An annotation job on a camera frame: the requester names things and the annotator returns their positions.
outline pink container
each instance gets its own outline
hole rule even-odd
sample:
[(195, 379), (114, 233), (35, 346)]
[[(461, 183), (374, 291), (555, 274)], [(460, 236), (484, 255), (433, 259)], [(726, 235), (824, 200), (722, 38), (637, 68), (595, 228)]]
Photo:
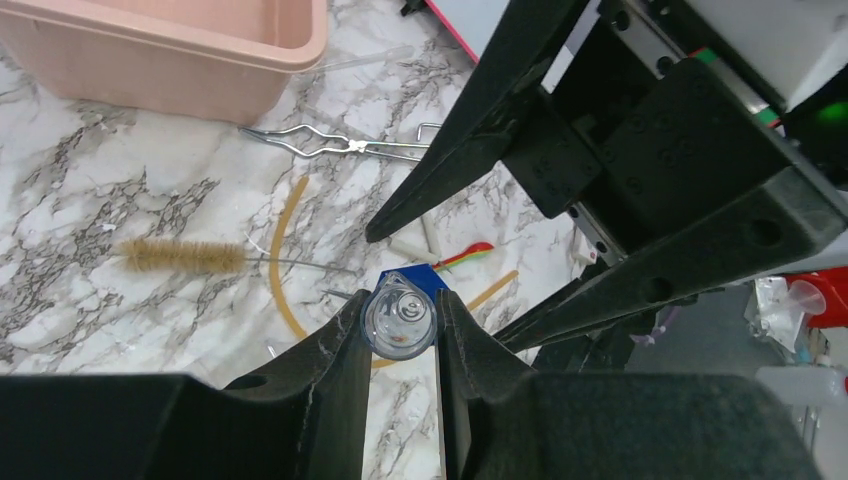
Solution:
[(54, 94), (255, 123), (327, 46), (326, 0), (0, 0), (0, 42)]

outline white marble countertop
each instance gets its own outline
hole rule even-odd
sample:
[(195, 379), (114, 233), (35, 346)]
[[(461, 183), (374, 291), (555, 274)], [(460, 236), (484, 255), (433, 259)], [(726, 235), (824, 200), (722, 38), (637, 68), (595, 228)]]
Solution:
[[(412, 140), (441, 122), (473, 64), (435, 17), (400, 2), (330, 2), (328, 55), (411, 45), (414, 55), (292, 79), (262, 128), (303, 121)], [(112, 245), (141, 235), (270, 244), (293, 185), (309, 186), (282, 254), (357, 277), (283, 268), (308, 332), (342, 305), (321, 292), (373, 288), (407, 263), (367, 244), (364, 225), (412, 168), (367, 156), (293, 158), (232, 125), (53, 97), (0, 58), (0, 372), (190, 372), (215, 386), (270, 360), (295, 336), (273, 302), (267, 267), (243, 274), (127, 273)], [(470, 300), (512, 269), (518, 279), (475, 312), (496, 331), (571, 279), (567, 216), (546, 220), (502, 166), (434, 210), (446, 255), (497, 248), (445, 275)], [(425, 245), (420, 223), (401, 238)], [(363, 477), (440, 476), (432, 349), (372, 373)]]

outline brown bristle brush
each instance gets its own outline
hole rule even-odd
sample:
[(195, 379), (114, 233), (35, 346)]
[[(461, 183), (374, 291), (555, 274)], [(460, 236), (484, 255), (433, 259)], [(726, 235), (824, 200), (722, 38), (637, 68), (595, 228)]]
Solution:
[(176, 270), (188, 273), (237, 273), (247, 262), (280, 262), (350, 273), (353, 270), (282, 258), (248, 258), (240, 245), (213, 242), (181, 242), (178, 240), (138, 238), (118, 244), (118, 253), (125, 257), (126, 267), (135, 272)]

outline pink edge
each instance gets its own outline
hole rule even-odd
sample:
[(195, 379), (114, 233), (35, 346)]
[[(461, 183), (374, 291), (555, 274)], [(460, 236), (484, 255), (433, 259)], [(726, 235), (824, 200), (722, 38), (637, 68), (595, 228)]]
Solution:
[(439, 7), (437, 7), (435, 5), (433, 0), (425, 0), (425, 1), (427, 2), (427, 5), (430, 7), (430, 10), (432, 10), (433, 13), (435, 13), (436, 16), (439, 17), (439, 20), (442, 22), (442, 24), (444, 26), (448, 27), (448, 31), (451, 32), (451, 35), (453, 35), (454, 38), (456, 38), (456, 40), (459, 42), (459, 45), (462, 47), (462, 49), (465, 50), (465, 52), (468, 54), (468, 56), (471, 57), (471, 60), (474, 60), (474, 63), (479, 63), (480, 59), (477, 58), (477, 55), (474, 54), (474, 52), (471, 50), (471, 47), (469, 47), (468, 44), (465, 43), (465, 40), (462, 39), (462, 36), (459, 34), (459, 32), (455, 28), (453, 28), (453, 25), (451, 25), (451, 23), (448, 21), (448, 18), (442, 13), (441, 10), (439, 10)]

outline white plastic bottle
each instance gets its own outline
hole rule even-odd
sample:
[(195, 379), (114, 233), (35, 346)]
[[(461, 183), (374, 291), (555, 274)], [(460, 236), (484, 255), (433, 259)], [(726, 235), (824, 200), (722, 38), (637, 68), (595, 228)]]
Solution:
[(848, 378), (834, 367), (761, 367), (757, 380), (787, 405), (848, 407)]

